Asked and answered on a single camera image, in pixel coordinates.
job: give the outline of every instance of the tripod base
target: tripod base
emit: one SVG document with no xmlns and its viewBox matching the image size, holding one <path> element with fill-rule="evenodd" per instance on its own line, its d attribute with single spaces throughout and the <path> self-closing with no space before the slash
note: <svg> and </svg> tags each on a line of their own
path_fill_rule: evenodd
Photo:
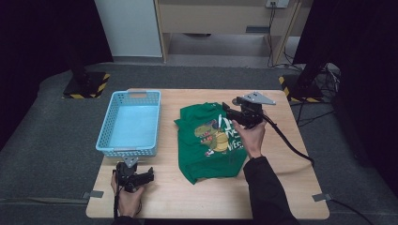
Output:
<svg viewBox="0 0 398 225">
<path fill-rule="evenodd" d="M 82 86 L 74 78 L 70 80 L 64 90 L 64 98 L 98 98 L 110 77 L 105 72 L 86 72 L 90 78 L 88 86 Z"/>
<path fill-rule="evenodd" d="M 299 75 L 296 74 L 286 74 L 279 78 L 283 91 L 289 101 L 323 101 L 323 94 L 314 83 L 306 89 L 297 89 L 296 83 L 298 79 Z"/>
</svg>

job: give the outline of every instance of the hand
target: hand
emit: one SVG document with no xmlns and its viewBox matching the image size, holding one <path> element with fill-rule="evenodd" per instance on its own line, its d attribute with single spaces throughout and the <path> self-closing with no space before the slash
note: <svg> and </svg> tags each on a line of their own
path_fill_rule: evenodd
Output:
<svg viewBox="0 0 398 225">
<path fill-rule="evenodd" d="M 263 156 L 261 155 L 261 145 L 263 144 L 264 135 L 266 134 L 266 123 L 266 121 L 263 121 L 251 129 L 245 129 L 241 127 L 237 121 L 232 121 L 232 124 L 239 134 L 243 142 L 243 146 L 249 155 L 249 158 L 259 158 Z"/>
<path fill-rule="evenodd" d="M 116 195 L 117 184 L 115 172 L 112 175 L 111 182 L 112 189 L 114 190 L 114 195 Z M 145 187 L 141 186 L 134 193 L 127 192 L 124 188 L 120 190 L 119 193 L 119 215 L 127 216 L 133 218 L 137 213 L 141 201 L 141 196 L 145 191 Z"/>
</svg>

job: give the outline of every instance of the wall socket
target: wall socket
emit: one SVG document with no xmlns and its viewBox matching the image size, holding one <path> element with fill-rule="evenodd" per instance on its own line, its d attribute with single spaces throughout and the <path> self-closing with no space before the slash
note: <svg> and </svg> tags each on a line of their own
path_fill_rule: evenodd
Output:
<svg viewBox="0 0 398 225">
<path fill-rule="evenodd" d="M 267 0 L 266 8 L 272 8 L 271 3 L 274 3 L 276 8 L 287 8 L 287 5 L 289 5 L 289 0 Z"/>
</svg>

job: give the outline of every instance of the black curtain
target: black curtain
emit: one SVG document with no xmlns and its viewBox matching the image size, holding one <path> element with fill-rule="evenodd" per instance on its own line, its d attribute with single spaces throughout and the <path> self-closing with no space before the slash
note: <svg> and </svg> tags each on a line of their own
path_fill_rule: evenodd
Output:
<svg viewBox="0 0 398 225">
<path fill-rule="evenodd" d="M 1 1 L 0 55 L 0 149 L 44 79 L 70 70 L 71 58 L 82 66 L 113 61 L 94 0 Z"/>
<path fill-rule="evenodd" d="M 307 63 L 340 1 L 314 1 L 294 63 Z M 350 0 L 333 32 L 329 63 L 342 72 L 334 107 L 348 141 L 398 196 L 398 13 L 395 1 Z"/>
</svg>

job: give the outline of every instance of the yellow and black tape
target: yellow and black tape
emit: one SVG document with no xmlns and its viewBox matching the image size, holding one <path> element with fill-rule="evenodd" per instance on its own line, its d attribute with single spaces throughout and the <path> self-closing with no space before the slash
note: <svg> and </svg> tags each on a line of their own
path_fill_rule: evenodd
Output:
<svg viewBox="0 0 398 225">
<path fill-rule="evenodd" d="M 324 99 L 321 97 L 291 97 L 289 88 L 287 87 L 284 78 L 281 76 L 279 77 L 279 83 L 281 84 L 282 90 L 287 97 L 288 101 L 298 101 L 298 102 L 323 102 Z"/>
<path fill-rule="evenodd" d="M 89 93 L 89 94 L 83 94 L 83 93 L 70 93 L 65 95 L 64 93 L 64 98 L 98 98 L 102 94 L 102 91 L 105 89 L 106 83 L 109 80 L 109 77 L 111 77 L 110 74 L 105 73 L 103 75 L 103 78 L 101 82 L 99 83 L 99 88 L 95 93 Z"/>
</svg>

